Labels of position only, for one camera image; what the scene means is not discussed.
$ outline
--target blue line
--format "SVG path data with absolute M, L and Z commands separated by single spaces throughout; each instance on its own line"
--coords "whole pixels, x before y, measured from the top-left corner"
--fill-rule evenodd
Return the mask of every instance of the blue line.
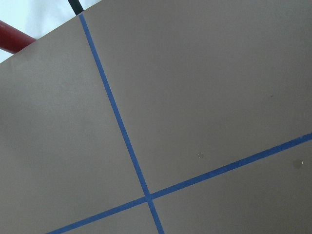
M 141 197 L 141 198 L 139 198 L 137 200 L 130 201 L 130 202 L 128 202 L 126 204 L 123 204 L 121 206 L 117 206 L 117 207 L 112 208 L 110 210 L 104 211 L 102 213 L 96 214 L 96 215 L 88 217 L 88 218 L 85 218 L 85 219 L 80 220 L 80 221 L 78 221 L 76 223 L 73 223 L 73 224 L 67 225 L 65 227 L 59 228 L 59 229 L 54 230 L 52 232 L 49 232 L 47 234 L 61 234 L 61 233 L 65 233 L 65 232 L 68 232 L 68 231 L 70 231 L 72 229 L 79 228 L 79 227 L 84 226 L 86 224 L 95 222 L 95 221 L 97 221 L 99 219 L 102 219 L 102 218 L 114 215 L 114 214 L 119 213 L 121 211 L 125 211 L 125 210 L 127 210 L 129 208 L 132 208 L 134 206 L 140 205 L 140 204 L 142 204 L 144 202 L 146 202 L 146 198 L 145 197 Z
M 178 184 L 170 186 L 170 187 L 168 187 L 166 189 L 163 189 L 163 190 L 160 190 L 158 192 L 155 192 L 155 193 L 151 194 L 151 198 L 155 199 L 155 198 L 158 198 L 158 197 L 161 197 L 161 196 L 173 193 L 173 192 L 178 191 L 180 189 L 184 189 L 186 187 L 189 187 L 191 185 L 197 184 L 197 183 L 202 182 L 204 180 L 207 180 L 209 178 L 212 178 L 212 177 L 218 176 L 220 174 L 226 173 L 228 171 L 234 170 L 234 169 L 236 169 L 238 167 L 242 167 L 242 166 L 244 166 L 246 164 L 249 164 L 249 163 L 258 161 L 258 160 L 260 160 L 262 158 L 274 155 L 276 153 L 279 153 L 281 151 L 284 151 L 284 150 L 289 149 L 291 147 L 294 147 L 296 145 L 302 144 L 302 143 L 304 143 L 306 141 L 309 141 L 309 140 L 312 140 L 312 133 L 309 133 L 309 134 L 306 134 L 304 136 L 298 137 L 298 138 L 296 138 L 294 140 L 291 140 L 291 141 L 288 141 L 288 142 L 286 142 L 284 144 L 275 146 L 275 147 L 270 148 L 268 150 L 262 151 L 262 152 L 260 152 L 258 154 L 246 157 L 246 158 L 241 159 L 239 161 L 230 163 L 230 164 L 228 164 L 226 166 L 220 167 L 220 168 L 215 169 L 213 171 L 207 172 L 205 174 L 196 176 L 196 177 L 194 177 L 192 179 L 185 180 L 185 181 L 183 181 L 181 183 L 178 183 Z
M 94 60 L 95 60 L 95 62 L 97 64 L 97 69 L 98 69 L 99 74 L 100 74 L 100 76 L 102 78 L 102 81 L 103 81 L 103 84 L 104 84 L 104 87 L 105 87 L 108 99 L 109 99 L 109 101 L 111 103 L 111 106 L 113 108 L 113 111 L 114 111 L 117 123 L 119 125 L 122 137 L 123 137 L 123 139 L 124 139 L 124 141 L 126 143 L 126 146 L 127 146 L 127 149 L 128 149 L 128 152 L 129 152 L 129 155 L 130 155 L 130 158 L 131 158 L 131 161 L 133 163 L 133 166 L 135 167 L 137 177 L 138 177 L 138 179 L 140 181 L 140 184 L 141 184 L 142 190 L 144 192 L 144 195 L 145 195 L 145 197 L 146 197 L 146 199 L 148 201 L 148 205 L 149 205 L 150 211 L 152 213 L 153 219 L 155 221 L 157 230 L 158 230 L 159 234 L 164 234 L 164 231 L 163 231 L 162 225 L 160 223 L 160 220 L 159 220 L 157 211 L 155 209 L 154 203 L 150 199 L 150 191 L 149 191 L 149 189 L 147 187 L 147 184 L 146 184 L 146 181 L 144 179 L 142 170 L 140 168 L 140 165 L 138 163 L 137 157 L 136 157 L 135 152 L 133 150 L 133 147 L 131 145 L 131 142 L 130 142 L 129 136 L 127 134 L 126 128 L 125 128 L 125 126 L 123 124 L 123 121 L 122 121 L 121 115 L 119 113 L 117 104 L 115 102 L 112 90 L 111 90 L 111 88 L 109 86 L 109 83 L 108 83 L 107 77 L 105 75 L 103 66 L 102 66 L 101 61 L 100 61 L 100 59 L 98 57 L 98 53 L 97 53 L 96 47 L 95 47 L 95 45 L 93 43 L 93 40 L 92 40 L 90 31 L 89 31 L 88 25 L 86 23 L 86 20 L 85 20 L 83 14 L 80 14 L 79 18 L 80 18 L 83 30 L 84 30 L 84 32 L 86 34 L 86 37 L 87 37 L 90 49 L 91 49 L 93 57 L 94 57 Z

